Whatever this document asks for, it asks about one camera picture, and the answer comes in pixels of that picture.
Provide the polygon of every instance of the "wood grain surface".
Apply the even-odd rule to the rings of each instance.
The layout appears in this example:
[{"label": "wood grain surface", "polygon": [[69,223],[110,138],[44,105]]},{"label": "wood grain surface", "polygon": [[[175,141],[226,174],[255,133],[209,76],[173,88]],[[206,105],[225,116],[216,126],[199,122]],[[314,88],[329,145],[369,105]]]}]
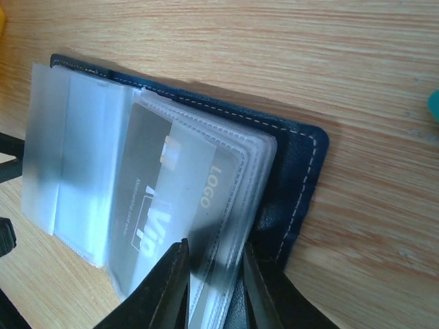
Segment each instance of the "wood grain surface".
[{"label": "wood grain surface", "polygon": [[[0,131],[25,137],[32,62],[54,52],[323,127],[331,148],[287,275],[341,328],[439,328],[437,0],[2,0]],[[92,328],[118,301],[20,214],[0,286],[35,329]]]}]

